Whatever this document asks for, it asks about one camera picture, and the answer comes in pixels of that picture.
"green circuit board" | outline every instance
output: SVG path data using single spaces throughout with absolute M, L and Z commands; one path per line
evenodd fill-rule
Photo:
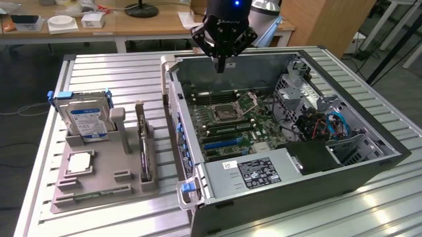
M 189 101 L 189 115 L 206 161 L 269 151 L 286 142 L 276 121 L 266 112 L 265 99 L 266 96 L 257 96 L 257 105 L 253 106 L 248 95 L 240 95 L 240 100 L 236 101 L 237 109 L 234 102 L 196 105 Z M 253 108 L 241 115 L 240 113 L 250 107 Z M 205 149 L 205 144 L 225 140 L 237 140 L 238 142 L 230 146 Z

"wooden desk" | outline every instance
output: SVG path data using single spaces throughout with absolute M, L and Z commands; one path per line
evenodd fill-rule
M 63 6 L 41 6 L 37 0 L 9 0 L 21 3 L 21 8 L 27 15 L 39 15 L 45 20 L 54 16 L 57 10 L 65 9 Z M 10 31 L 0 35 L 0 44 L 34 44 L 34 43 L 67 43 L 67 42 L 93 42 L 113 41 L 117 52 L 125 53 L 125 41 L 128 40 L 166 40 L 189 39 L 190 33 L 181 26 L 177 12 L 188 12 L 188 4 L 180 4 L 177 0 L 146 1 L 158 8 L 157 16 L 140 19 L 128 16 L 124 11 L 116 10 L 105 15 L 105 25 L 98 28 L 82 28 L 79 17 L 75 17 L 78 26 L 77 32 L 50 35 L 46 22 L 38 32 Z M 124 8 L 134 0 L 96 0 L 98 5 L 110 8 Z M 274 33 L 280 37 L 277 46 L 285 46 L 294 27 L 284 21 Z

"tabletop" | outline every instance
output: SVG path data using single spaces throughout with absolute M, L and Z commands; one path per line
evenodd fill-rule
M 7 2 L 21 3 L 21 11 L 25 15 L 39 15 L 47 20 L 54 16 L 55 11 L 63 10 L 65 6 L 51 5 L 41 6 L 37 0 L 7 0 Z M 79 19 L 75 17 L 77 32 L 50 35 L 47 32 L 46 22 L 39 32 L 18 32 L 15 30 L 3 32 L 2 38 L 70 38 L 70 37 L 92 37 L 92 36 L 133 36 L 133 35 L 178 35 L 189 34 L 181 26 L 177 12 L 188 12 L 188 3 L 180 3 L 177 0 L 149 0 L 144 1 L 154 5 L 158 9 L 157 16 L 152 18 L 134 18 L 128 16 L 121 10 L 126 5 L 134 3 L 134 0 L 96 0 L 96 4 L 108 8 L 118 8 L 105 15 L 105 24 L 102 28 L 82 28 Z M 277 27 L 277 32 L 293 31 L 294 27 L 286 20 Z
M 315 46 L 288 49 L 301 49 L 308 53 L 412 154 L 353 192 L 225 230 L 214 237 L 373 237 L 397 234 L 407 237 L 420 234 L 422 130 L 327 50 Z M 264 50 L 268 49 L 245 49 L 245 52 Z M 114 106 L 125 108 L 125 127 L 136 126 L 134 101 L 145 102 L 145 117 L 154 128 L 158 194 L 59 214 L 50 213 L 65 137 L 65 125 L 50 108 L 14 237 L 188 236 L 186 213 L 178 209 L 174 193 L 177 176 L 160 95 L 158 61 L 164 54 L 182 53 L 192 51 L 63 58 L 55 93 L 61 90 L 89 92 L 108 87 Z M 315 86 L 329 95 L 329 86 L 316 73 L 311 72 L 311 75 Z

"gray floor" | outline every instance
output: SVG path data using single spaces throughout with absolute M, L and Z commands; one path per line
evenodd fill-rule
M 368 34 L 376 18 L 368 19 L 361 26 L 361 32 Z M 405 47 L 399 51 L 395 60 L 405 54 L 412 47 L 417 37 L 412 37 Z M 162 47 L 158 41 L 141 41 L 136 44 L 137 51 L 160 51 L 184 49 L 184 40 L 162 40 Z M 58 75 L 62 55 L 116 53 L 114 45 L 110 42 L 90 43 L 85 47 L 81 43 L 54 44 L 54 56 L 49 56 L 46 45 L 23 45 L 15 49 L 18 56 L 10 57 L 7 51 L 1 52 L 0 48 L 0 113 L 15 111 L 19 107 L 33 103 L 45 102 L 46 92 L 54 88 L 54 82 Z M 380 58 L 385 52 L 376 51 Z M 380 60 L 369 58 L 361 73 L 367 77 Z M 355 70 L 349 60 L 344 60 L 345 65 Z M 411 70 L 401 69 L 400 65 L 391 70 L 387 76 L 376 84 L 375 89 L 396 106 L 396 108 L 408 116 L 408 118 L 420 126 L 422 125 L 422 99 L 419 93 L 422 89 L 422 75 L 419 74 L 420 60 L 415 62 Z M 46 107 L 30 109 L 29 113 L 38 113 L 46 110 Z M 34 117 L 0 116 L 0 163 L 25 165 L 33 162 L 37 143 L 41 138 L 46 115 Z M 26 142 L 26 145 L 1 148 L 2 145 Z M 9 168 L 0 166 L 0 203 L 1 207 L 19 206 L 25 193 L 25 187 L 30 175 L 30 167 Z M 0 210 L 0 236 L 11 235 L 17 220 L 18 210 Z

